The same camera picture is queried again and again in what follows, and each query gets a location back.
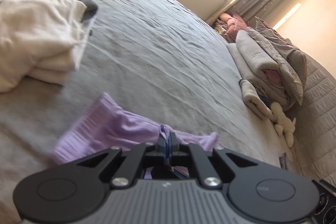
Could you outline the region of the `purple garment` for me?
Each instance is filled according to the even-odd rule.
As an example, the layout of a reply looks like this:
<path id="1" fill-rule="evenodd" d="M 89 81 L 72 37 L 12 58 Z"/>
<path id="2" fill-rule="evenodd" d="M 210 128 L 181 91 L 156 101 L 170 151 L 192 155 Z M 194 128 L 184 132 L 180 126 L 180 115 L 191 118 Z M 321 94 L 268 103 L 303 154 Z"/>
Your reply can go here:
<path id="1" fill-rule="evenodd" d="M 160 136 L 168 141 L 171 133 L 175 133 L 183 144 L 194 143 L 205 151 L 212 151 L 219 145 L 215 132 L 199 136 L 174 130 L 123 110 L 109 94 L 102 93 L 61 136 L 52 152 L 52 159 L 56 164 L 65 164 L 112 146 L 129 151 L 140 143 L 155 143 Z"/>

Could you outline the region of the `white folded clothes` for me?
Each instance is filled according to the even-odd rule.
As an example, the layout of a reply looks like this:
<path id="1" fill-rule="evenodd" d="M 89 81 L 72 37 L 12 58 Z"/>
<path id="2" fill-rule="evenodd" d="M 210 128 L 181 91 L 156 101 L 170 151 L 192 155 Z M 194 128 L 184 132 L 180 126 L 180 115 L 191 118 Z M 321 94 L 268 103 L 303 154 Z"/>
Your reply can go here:
<path id="1" fill-rule="evenodd" d="M 64 85 L 80 68 L 97 12 L 91 0 L 1 1 L 1 92 L 26 76 Z"/>

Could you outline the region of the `folded cream towel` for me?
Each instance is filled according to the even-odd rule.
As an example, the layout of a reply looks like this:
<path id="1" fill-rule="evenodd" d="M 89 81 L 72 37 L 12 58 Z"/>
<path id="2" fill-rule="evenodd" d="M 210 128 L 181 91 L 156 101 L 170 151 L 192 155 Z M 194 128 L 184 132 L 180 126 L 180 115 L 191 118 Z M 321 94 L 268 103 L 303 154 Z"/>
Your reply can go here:
<path id="1" fill-rule="evenodd" d="M 262 102 L 254 86 L 248 80 L 241 80 L 239 84 L 245 105 L 261 120 L 270 119 L 272 111 Z"/>

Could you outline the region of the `folded grey duvet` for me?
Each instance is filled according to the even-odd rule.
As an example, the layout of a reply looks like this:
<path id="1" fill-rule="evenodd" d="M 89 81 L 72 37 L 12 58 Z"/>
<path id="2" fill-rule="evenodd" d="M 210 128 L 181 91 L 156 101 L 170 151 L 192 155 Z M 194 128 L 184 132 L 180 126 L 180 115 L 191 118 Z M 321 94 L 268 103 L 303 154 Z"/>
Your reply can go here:
<path id="1" fill-rule="evenodd" d="M 285 111 L 298 104 L 302 85 L 297 73 L 262 34 L 248 27 L 227 47 L 242 79 L 248 80 L 258 95 L 278 102 Z"/>

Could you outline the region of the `white plush toy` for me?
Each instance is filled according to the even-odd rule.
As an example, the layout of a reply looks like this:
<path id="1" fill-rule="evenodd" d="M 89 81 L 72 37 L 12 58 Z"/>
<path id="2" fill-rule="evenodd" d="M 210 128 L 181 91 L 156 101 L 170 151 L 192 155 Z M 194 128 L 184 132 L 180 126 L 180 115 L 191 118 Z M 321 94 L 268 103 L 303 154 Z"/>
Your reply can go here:
<path id="1" fill-rule="evenodd" d="M 274 129 L 279 137 L 284 135 L 286 144 L 289 148 L 294 144 L 294 132 L 296 119 L 290 120 L 282 110 L 281 105 L 278 102 L 272 102 L 270 105 L 272 111 L 271 121 L 274 124 Z"/>

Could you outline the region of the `quilted grey headboard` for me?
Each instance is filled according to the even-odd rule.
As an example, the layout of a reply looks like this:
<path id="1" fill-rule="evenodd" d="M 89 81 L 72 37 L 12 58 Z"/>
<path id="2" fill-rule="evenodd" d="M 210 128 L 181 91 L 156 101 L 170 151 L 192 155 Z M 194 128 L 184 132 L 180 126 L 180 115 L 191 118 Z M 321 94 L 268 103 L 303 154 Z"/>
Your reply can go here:
<path id="1" fill-rule="evenodd" d="M 335 78 L 310 56 L 302 104 L 286 114 L 297 120 L 289 164 L 301 175 L 335 185 Z"/>

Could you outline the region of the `grey bed sheet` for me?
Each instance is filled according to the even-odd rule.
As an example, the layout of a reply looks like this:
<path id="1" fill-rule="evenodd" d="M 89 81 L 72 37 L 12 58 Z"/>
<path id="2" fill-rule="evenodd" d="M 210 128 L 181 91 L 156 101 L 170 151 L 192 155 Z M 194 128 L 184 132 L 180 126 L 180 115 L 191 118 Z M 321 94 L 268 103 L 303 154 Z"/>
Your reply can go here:
<path id="1" fill-rule="evenodd" d="M 12 194 L 51 166 L 61 135 L 101 93 L 125 110 L 272 165 L 286 149 L 242 101 L 226 42 L 176 0 L 91 0 L 98 5 L 80 70 L 64 87 L 25 78 L 1 94 L 1 223 L 17 223 Z"/>

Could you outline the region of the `folded grey cloth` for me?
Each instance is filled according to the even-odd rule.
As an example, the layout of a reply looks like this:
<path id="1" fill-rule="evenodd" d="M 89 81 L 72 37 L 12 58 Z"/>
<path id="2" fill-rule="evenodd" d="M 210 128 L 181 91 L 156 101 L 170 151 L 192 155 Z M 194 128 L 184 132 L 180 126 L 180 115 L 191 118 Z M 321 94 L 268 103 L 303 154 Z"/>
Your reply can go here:
<path id="1" fill-rule="evenodd" d="M 282 169 L 287 170 L 287 164 L 286 164 L 286 152 L 284 152 L 281 156 L 279 156 L 279 162 L 280 162 L 280 167 Z"/>

